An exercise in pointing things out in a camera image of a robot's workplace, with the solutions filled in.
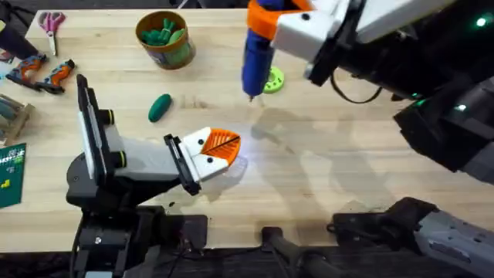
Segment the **wooden table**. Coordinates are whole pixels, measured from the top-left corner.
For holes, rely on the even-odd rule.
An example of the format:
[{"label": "wooden table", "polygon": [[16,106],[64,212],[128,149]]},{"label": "wooden table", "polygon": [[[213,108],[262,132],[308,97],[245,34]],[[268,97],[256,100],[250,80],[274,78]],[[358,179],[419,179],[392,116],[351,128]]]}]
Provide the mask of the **wooden table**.
[{"label": "wooden table", "polygon": [[[353,105],[330,88],[302,78],[305,63],[277,53],[286,74],[282,91],[247,101],[240,73],[246,11],[180,11],[197,56],[184,69],[165,71],[147,57],[134,35],[150,10],[64,11],[59,57],[38,75],[71,58],[95,89],[100,107],[114,109],[120,133],[163,144],[168,133],[185,136],[205,126],[242,136],[231,171],[203,184],[199,196],[182,189],[149,204],[174,214],[209,217],[208,246],[256,246],[264,225],[279,225],[302,244],[334,244],[325,225],[335,212],[382,211],[405,196],[434,202],[476,225],[494,229],[494,186],[452,174],[411,150],[391,119],[406,103],[390,94]],[[49,53],[48,39],[33,21],[27,37]],[[355,99],[375,86],[338,72]],[[0,252],[68,250],[80,210],[66,203],[66,170],[82,150],[76,120],[76,78],[66,93],[36,93],[13,83],[3,93],[37,110],[22,133],[28,144],[22,204],[0,210]],[[174,106],[151,124],[147,112],[162,93]]]}]

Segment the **black cable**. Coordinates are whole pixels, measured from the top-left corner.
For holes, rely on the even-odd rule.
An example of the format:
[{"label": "black cable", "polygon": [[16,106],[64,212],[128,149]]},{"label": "black cable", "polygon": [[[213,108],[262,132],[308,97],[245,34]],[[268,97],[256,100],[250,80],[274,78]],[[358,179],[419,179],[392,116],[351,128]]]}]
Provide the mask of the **black cable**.
[{"label": "black cable", "polygon": [[74,265],[76,264],[77,253],[77,240],[79,240],[80,232],[83,229],[84,212],[80,218],[79,225],[77,226],[76,237],[72,243],[72,251],[70,251],[70,263],[69,263],[69,278],[74,278]]},{"label": "black cable", "polygon": [[331,73],[330,82],[331,82],[331,86],[333,86],[333,90],[335,90],[341,98],[343,98],[344,100],[346,100],[350,103],[354,103],[354,104],[370,103],[372,100],[377,99],[377,97],[379,97],[379,95],[381,94],[381,92],[383,90],[383,87],[379,87],[379,88],[377,88],[376,93],[374,93],[374,95],[372,97],[370,97],[369,99],[364,100],[364,101],[355,101],[355,100],[349,99],[347,97],[347,95],[345,95],[345,93],[338,87],[337,82],[334,79],[334,71],[333,71],[333,73]]},{"label": "black cable", "polygon": [[173,272],[175,271],[175,267],[178,265],[178,262],[180,261],[180,259],[183,258],[184,253],[185,253],[185,250],[182,250],[182,252],[180,254],[178,254],[177,258],[174,260],[173,265],[170,268],[170,272],[168,273],[167,278],[171,278],[171,276],[173,275]]},{"label": "black cable", "polygon": [[255,248],[251,248],[251,249],[247,249],[247,250],[242,250],[242,251],[238,251],[238,252],[225,254],[222,256],[200,256],[198,258],[193,258],[193,257],[189,257],[189,256],[182,256],[182,259],[188,259],[191,261],[200,261],[200,260],[207,260],[207,259],[226,259],[226,258],[229,258],[232,256],[238,256],[238,255],[244,255],[244,254],[252,253],[252,252],[258,251],[260,249],[261,249],[261,247],[255,247]]},{"label": "black cable", "polygon": [[[352,228],[346,227],[344,225],[338,225],[338,229],[339,230],[343,230],[343,231],[347,231],[349,233],[353,233],[356,236],[359,236],[359,237],[364,238],[364,239],[369,239],[369,240],[372,240],[372,241],[381,240],[382,239],[379,235],[373,235],[373,234],[370,234],[368,232],[358,231],[356,229],[352,229]],[[336,233],[334,224],[329,224],[326,227],[326,230],[328,232],[331,232],[331,233]]]},{"label": "black cable", "polygon": [[293,272],[288,273],[288,271],[286,271],[286,267],[281,262],[281,259],[279,258],[278,253],[276,253],[275,248],[273,246],[271,246],[271,248],[269,248],[269,249],[270,249],[272,255],[275,257],[275,260],[278,263],[279,268],[282,270],[284,277],[285,278],[293,278],[294,277]]}]

